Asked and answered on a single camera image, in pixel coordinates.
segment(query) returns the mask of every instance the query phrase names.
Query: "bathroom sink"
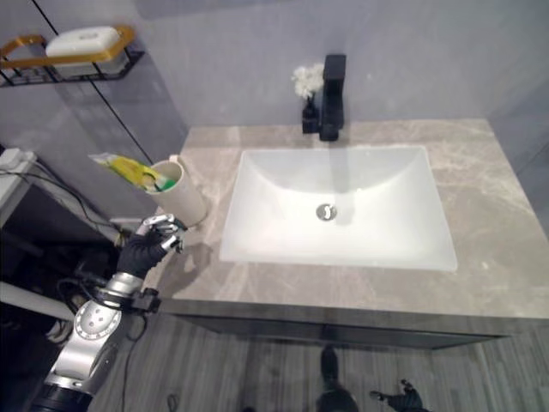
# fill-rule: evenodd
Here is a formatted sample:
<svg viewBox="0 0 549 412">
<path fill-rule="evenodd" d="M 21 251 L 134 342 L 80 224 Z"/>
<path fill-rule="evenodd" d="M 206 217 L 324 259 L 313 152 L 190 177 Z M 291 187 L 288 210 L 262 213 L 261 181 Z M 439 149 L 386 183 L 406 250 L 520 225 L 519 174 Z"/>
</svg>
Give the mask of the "bathroom sink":
<svg viewBox="0 0 549 412">
<path fill-rule="evenodd" d="M 220 259 L 457 268 L 420 146 L 244 151 Z"/>
</svg>

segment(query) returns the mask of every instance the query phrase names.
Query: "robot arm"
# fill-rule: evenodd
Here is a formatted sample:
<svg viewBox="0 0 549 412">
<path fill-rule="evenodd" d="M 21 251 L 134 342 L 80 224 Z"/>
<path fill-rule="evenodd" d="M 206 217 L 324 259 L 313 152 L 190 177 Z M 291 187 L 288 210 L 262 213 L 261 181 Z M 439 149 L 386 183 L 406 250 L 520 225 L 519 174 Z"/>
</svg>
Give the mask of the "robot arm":
<svg viewBox="0 0 549 412">
<path fill-rule="evenodd" d="M 147 272 L 167 252 L 181 251 L 181 231 L 171 214 L 147 218 L 118 259 L 117 273 L 76 313 L 73 333 L 34 399 L 32 412 L 87 410 L 116 359 L 129 323 L 128 312 L 156 312 L 158 291 L 140 292 Z"/>
</svg>

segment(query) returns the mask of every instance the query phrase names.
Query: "white pipe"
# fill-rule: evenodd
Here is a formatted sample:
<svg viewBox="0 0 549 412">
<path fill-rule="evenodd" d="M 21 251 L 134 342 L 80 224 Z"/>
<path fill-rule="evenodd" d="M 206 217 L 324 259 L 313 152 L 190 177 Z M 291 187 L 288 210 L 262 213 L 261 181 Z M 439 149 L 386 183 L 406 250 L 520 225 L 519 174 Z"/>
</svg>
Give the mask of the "white pipe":
<svg viewBox="0 0 549 412">
<path fill-rule="evenodd" d="M 41 294 L 29 292 L 6 282 L 0 282 L 0 300 L 9 305 L 58 319 L 73 320 L 75 317 L 69 308 L 59 300 L 46 298 Z"/>
</svg>

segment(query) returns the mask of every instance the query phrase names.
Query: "black faucet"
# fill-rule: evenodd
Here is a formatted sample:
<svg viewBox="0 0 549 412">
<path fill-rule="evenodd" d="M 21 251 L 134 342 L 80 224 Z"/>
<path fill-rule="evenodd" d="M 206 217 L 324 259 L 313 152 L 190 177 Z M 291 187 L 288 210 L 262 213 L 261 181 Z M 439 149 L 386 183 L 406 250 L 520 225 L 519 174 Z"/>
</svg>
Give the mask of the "black faucet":
<svg viewBox="0 0 549 412">
<path fill-rule="evenodd" d="M 324 60 L 323 106 L 320 119 L 320 140 L 335 142 L 343 127 L 343 82 L 345 81 L 344 54 L 329 54 Z"/>
</svg>

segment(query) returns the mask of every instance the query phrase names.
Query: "gray floor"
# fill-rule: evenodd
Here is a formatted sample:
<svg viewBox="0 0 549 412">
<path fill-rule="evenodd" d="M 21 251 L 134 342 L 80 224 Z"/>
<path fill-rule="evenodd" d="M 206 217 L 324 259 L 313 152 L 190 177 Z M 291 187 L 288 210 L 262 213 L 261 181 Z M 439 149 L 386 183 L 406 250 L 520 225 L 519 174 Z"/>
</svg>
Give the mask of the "gray floor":
<svg viewBox="0 0 549 412">
<path fill-rule="evenodd" d="M 119 411 L 128 345 L 92 411 Z M 314 410 L 321 379 L 320 344 L 217 335 L 180 318 L 150 318 L 130 363 L 126 410 L 257 412 Z M 549 330 L 438 352 L 337 348 L 341 381 L 363 411 L 388 411 L 368 391 L 396 391 L 411 380 L 436 411 L 549 410 Z"/>
</svg>

